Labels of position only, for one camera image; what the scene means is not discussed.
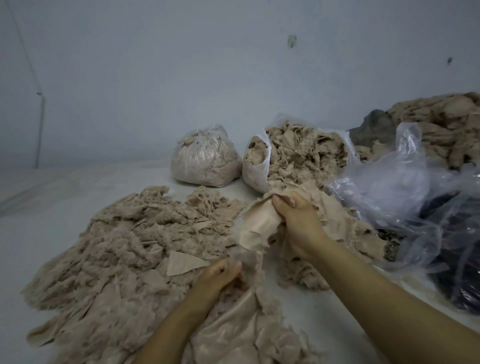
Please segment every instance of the forearm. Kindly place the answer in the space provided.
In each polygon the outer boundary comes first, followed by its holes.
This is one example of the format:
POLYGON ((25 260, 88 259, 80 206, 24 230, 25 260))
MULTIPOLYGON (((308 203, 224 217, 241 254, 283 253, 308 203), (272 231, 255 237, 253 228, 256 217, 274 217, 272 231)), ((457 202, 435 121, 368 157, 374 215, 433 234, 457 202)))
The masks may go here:
POLYGON ((393 363, 479 363, 480 336, 326 238, 312 264, 393 363))
POLYGON ((190 335, 202 320, 180 304, 165 317, 133 364, 179 364, 190 335))

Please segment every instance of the person's right hand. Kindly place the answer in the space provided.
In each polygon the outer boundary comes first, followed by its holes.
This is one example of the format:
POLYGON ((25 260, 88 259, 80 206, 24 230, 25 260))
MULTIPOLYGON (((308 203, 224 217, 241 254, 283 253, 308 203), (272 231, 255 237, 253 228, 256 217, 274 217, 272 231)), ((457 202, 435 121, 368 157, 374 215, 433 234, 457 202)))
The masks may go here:
POLYGON ((313 205, 296 192, 292 192, 294 206, 289 206, 281 197, 273 195, 275 210, 287 223, 288 241, 300 258, 307 261, 317 255, 317 248, 322 239, 328 239, 322 228, 313 205))

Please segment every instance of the person's right arm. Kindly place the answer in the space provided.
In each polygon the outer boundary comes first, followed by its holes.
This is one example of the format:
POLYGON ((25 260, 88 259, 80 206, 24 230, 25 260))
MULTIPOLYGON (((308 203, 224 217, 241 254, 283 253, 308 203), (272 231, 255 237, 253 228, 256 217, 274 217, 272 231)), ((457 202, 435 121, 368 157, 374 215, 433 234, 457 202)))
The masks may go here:
POLYGON ((293 250, 325 278, 377 347, 395 364, 479 364, 480 334, 390 282, 330 239, 313 206, 273 197, 293 250))

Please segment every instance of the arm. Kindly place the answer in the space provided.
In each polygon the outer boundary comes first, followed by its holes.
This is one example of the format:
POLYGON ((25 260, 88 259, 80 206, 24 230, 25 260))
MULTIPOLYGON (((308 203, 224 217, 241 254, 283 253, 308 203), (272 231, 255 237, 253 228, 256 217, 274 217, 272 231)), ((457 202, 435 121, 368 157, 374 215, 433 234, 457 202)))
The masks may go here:
POLYGON ((206 319, 220 291, 241 271, 240 262, 220 260, 205 268, 180 305, 170 312, 132 364, 179 364, 190 335, 206 319))
POLYGON ((378 348, 395 364, 480 363, 480 335, 390 282, 322 229, 300 195, 295 207, 274 196, 289 241, 325 278, 378 348))

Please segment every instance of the person's left arm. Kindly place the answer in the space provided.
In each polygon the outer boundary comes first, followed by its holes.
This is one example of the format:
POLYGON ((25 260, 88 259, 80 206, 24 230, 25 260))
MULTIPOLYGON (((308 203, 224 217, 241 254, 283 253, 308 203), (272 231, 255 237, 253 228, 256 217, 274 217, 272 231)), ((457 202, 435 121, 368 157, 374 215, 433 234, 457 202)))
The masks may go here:
POLYGON ((132 364, 179 364, 190 335, 206 319, 220 291, 241 271, 240 262, 220 260, 204 269, 180 305, 170 312, 132 364))

